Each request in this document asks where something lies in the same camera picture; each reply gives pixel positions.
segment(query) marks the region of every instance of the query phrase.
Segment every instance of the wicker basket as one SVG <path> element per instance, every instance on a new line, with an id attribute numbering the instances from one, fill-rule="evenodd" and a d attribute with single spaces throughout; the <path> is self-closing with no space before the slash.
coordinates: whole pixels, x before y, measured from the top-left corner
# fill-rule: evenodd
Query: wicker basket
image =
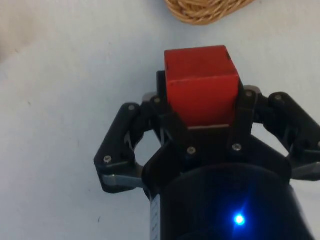
<path id="1" fill-rule="evenodd" d="M 172 14 L 192 25 L 212 24 L 254 0 L 164 0 Z"/>

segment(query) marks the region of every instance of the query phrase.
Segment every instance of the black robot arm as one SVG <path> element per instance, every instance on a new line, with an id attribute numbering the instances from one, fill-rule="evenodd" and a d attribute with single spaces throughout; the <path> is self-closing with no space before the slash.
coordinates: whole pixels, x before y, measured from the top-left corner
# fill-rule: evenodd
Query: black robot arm
<path id="1" fill-rule="evenodd" d="M 157 81 L 158 92 L 151 99 L 121 107 L 95 156 L 105 192 L 136 187 L 147 190 L 149 185 L 165 185 L 187 171 L 221 163 L 261 166 L 285 182 L 290 178 L 320 180 L 320 127 L 286 93 L 266 98 L 256 87 L 241 86 L 232 125 L 188 128 L 167 101 L 162 72 Z M 263 124 L 276 136 L 288 156 L 253 137 L 253 123 Z M 150 130 L 155 132 L 161 149 L 142 167 L 136 162 L 134 149 Z"/>

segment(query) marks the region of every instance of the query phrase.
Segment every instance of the red cube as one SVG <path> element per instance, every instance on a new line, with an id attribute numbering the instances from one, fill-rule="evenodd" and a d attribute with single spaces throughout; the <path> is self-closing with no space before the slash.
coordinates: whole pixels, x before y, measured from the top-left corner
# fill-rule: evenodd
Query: red cube
<path id="1" fill-rule="evenodd" d="M 225 46 L 164 52 L 167 99 L 188 127 L 230 125 L 239 75 Z"/>

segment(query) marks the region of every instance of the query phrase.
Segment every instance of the white table surface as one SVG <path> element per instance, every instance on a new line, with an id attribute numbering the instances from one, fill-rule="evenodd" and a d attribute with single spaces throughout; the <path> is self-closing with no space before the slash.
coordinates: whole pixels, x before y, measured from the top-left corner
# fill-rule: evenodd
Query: white table surface
<path id="1" fill-rule="evenodd" d="M 156 89 L 164 50 L 226 45 L 245 85 L 289 93 L 320 123 L 319 9 L 257 0 L 190 26 L 162 0 L 1 0 L 0 239 L 149 239 L 143 191 L 104 193 L 93 158 L 119 107 Z M 147 134 L 139 162 L 158 147 Z M 320 239 L 320 183 L 292 184 Z"/>

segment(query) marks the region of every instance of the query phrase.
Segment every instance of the black cylindrical housing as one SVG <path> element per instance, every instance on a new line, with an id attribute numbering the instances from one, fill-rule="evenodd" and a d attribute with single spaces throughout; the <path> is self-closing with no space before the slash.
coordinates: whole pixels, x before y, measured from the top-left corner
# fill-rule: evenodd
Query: black cylindrical housing
<path id="1" fill-rule="evenodd" d="M 300 211 L 290 185 L 271 171 L 207 166 L 151 200 L 151 240 L 313 240 Z"/>

